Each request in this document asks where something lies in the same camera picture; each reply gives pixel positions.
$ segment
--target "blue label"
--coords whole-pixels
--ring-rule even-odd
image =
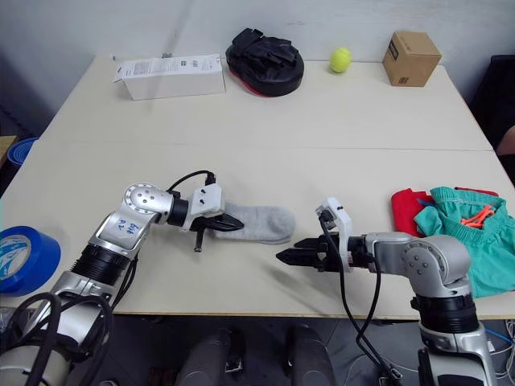
[[[8,236],[0,241],[0,280],[14,275],[31,253],[31,242],[25,236]]]

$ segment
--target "white box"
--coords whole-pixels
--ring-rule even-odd
[[[219,54],[128,60],[117,68],[120,80],[135,101],[225,92]]]

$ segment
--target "black cable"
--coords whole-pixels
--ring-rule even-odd
[[[82,302],[93,302],[98,304],[102,310],[104,311],[103,315],[99,315],[99,318],[104,319],[103,329],[102,333],[99,336],[102,336],[103,340],[100,341],[97,344],[97,347],[95,348],[95,351],[98,350],[98,352],[95,354],[95,357],[93,358],[92,364],[89,366],[88,371],[82,378],[82,381],[80,382],[80,386],[89,386],[91,382],[93,381],[93,377],[98,373],[98,368],[101,366],[102,362],[104,361],[105,355],[107,354],[107,347],[109,343],[109,337],[113,333],[113,325],[114,325],[114,318],[113,318],[113,311],[111,310],[111,306],[109,303],[99,296],[90,295],[90,296],[84,296],[80,299],[80,303]]]
[[[20,314],[26,310],[29,305],[41,300],[46,300],[50,303],[50,315],[47,317],[48,326],[45,331],[43,343],[38,350],[38,355],[35,357],[34,363],[31,366],[31,372],[29,373],[25,386],[39,386],[50,358],[50,354],[52,353],[52,349],[56,344],[61,308],[61,302],[59,298],[56,295],[50,293],[42,293],[31,296],[25,302],[20,304],[20,306],[12,314],[6,328],[6,336],[9,337],[14,329],[14,323],[18,321]]]
[[[363,337],[367,327],[372,321],[373,314],[376,311],[377,300],[379,299],[379,292],[381,291],[381,266],[379,265],[379,261],[377,261],[375,258],[373,259],[373,263],[376,268],[376,287],[373,292],[373,299],[372,304],[370,305],[369,314],[367,315],[365,323],[363,323],[363,326],[361,326],[360,332],[356,337],[356,344],[358,345],[360,344],[361,338]]]
[[[194,171],[193,173],[190,173],[189,175],[185,175],[181,179],[178,179],[171,187],[167,189],[167,192],[170,193],[177,187],[177,185],[186,181],[187,179],[190,179],[191,177],[195,177],[196,175],[208,175],[208,177],[206,178],[206,185],[209,185],[210,183],[214,183],[216,181],[215,174],[212,171],[198,170]]]
[[[365,336],[366,327],[368,327],[369,322],[370,322],[370,320],[372,319],[372,316],[373,316],[372,307],[371,307],[371,309],[369,311],[369,316],[367,316],[368,322],[365,320],[365,324],[364,324],[365,329],[362,329],[362,328],[360,328],[358,326],[358,324],[356,322],[356,319],[354,318],[354,315],[352,315],[352,312],[351,312],[351,310],[348,307],[347,298],[346,298],[346,295],[345,295],[344,265],[343,265],[343,262],[341,260],[340,251],[339,251],[338,247],[336,247],[336,244],[335,244],[334,240],[332,239],[331,235],[329,234],[328,227],[326,226],[325,221],[323,220],[322,216],[319,217],[319,222],[320,222],[320,226],[322,227],[323,234],[325,235],[325,237],[326,237],[326,239],[327,239],[327,241],[329,243],[329,246],[332,248],[333,252],[338,257],[337,260],[338,260],[338,269],[340,271],[340,292],[341,292],[341,298],[342,298],[342,302],[344,304],[345,312],[347,313],[347,316],[348,316],[349,320],[351,321],[351,324],[354,326],[354,329],[358,333],[359,339],[356,338],[356,343],[357,343],[358,347],[369,357],[369,359],[376,366],[378,366],[393,381],[394,384],[400,385],[401,384],[400,381],[397,378],[392,376],[390,367],[381,358],[381,356],[379,355],[379,353],[377,352],[375,347],[370,343],[368,338]],[[377,299],[376,298],[378,298],[378,295],[379,295],[379,289],[378,289],[378,286],[377,286],[377,282],[376,282],[376,291],[375,292],[377,294],[374,294],[374,298],[376,300],[375,304],[373,302],[374,309],[375,309],[375,305],[377,304]],[[361,344],[361,340],[363,340],[363,342],[365,342],[365,344],[369,347],[369,350],[372,353],[370,353],[370,351],[368,351],[365,347],[363,347],[363,345]]]
[[[127,291],[129,290],[132,282],[134,280],[134,276],[136,275],[136,268],[138,267],[138,254],[134,256],[134,259],[130,262],[129,267],[127,267],[126,274],[123,277],[122,284],[120,285],[120,289],[116,297],[113,300],[113,305],[111,309],[114,310],[114,307],[121,301],[121,299],[125,296]]]
[[[39,295],[55,296],[54,294],[50,294],[50,293],[44,293],[44,294],[39,294]],[[55,296],[55,297],[57,298],[58,304],[60,305],[59,298],[57,296]],[[76,306],[77,304],[87,303],[87,302],[98,304],[102,308],[103,313],[99,314],[99,316],[98,316],[99,318],[102,319],[102,329],[101,329],[101,333],[98,335],[99,338],[97,339],[96,342],[94,342],[92,344],[92,346],[94,346],[94,348],[93,349],[89,348],[89,351],[96,351],[97,353],[95,355],[95,358],[93,359],[92,364],[89,366],[88,371],[86,372],[82,381],[80,382],[80,386],[88,386],[93,381],[93,377],[97,374],[98,368],[100,367],[101,362],[103,361],[103,359],[105,358],[105,355],[107,353],[107,343],[109,342],[109,336],[113,333],[113,312],[111,310],[111,306],[104,298],[101,298],[96,295],[77,296],[76,298],[73,298],[72,300],[70,300],[69,302],[64,304],[63,306],[59,307],[58,315],[60,316],[61,313]],[[34,338],[34,336],[40,331],[41,327],[43,327],[47,323],[49,323],[49,326],[50,326],[50,323],[52,323],[51,320],[49,322],[49,319],[51,318],[51,316],[52,316],[52,313],[51,313],[51,315],[49,315],[46,318],[43,318],[41,321],[39,321],[34,326],[34,328],[32,328],[22,339],[20,339],[20,341],[17,343],[17,345],[22,346],[23,344],[27,343],[29,340]],[[55,345],[55,342],[56,342],[56,338],[54,339],[54,343],[51,345],[51,351]],[[30,384],[31,386],[39,385],[39,381],[40,381],[41,377],[43,376],[46,365],[47,365],[47,363],[44,364],[43,372],[37,378],[37,382],[35,384]],[[35,372],[35,364],[32,367],[31,374],[33,372]]]

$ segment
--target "tennis ball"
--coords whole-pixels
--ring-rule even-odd
[[[344,72],[352,60],[351,52],[347,48],[338,48],[331,55],[329,67],[334,72]]]

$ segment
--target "blue tape roll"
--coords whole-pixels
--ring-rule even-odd
[[[9,158],[9,161],[11,161],[16,166],[21,166],[23,164],[23,161],[25,161],[25,158],[27,158],[29,151],[31,151],[32,145],[37,140],[38,137],[34,137],[24,139],[23,141],[15,143],[13,146],[10,147],[9,151],[7,152],[7,157]]]
[[[0,232],[0,293],[22,296],[37,290],[56,271],[57,241],[31,227]]]

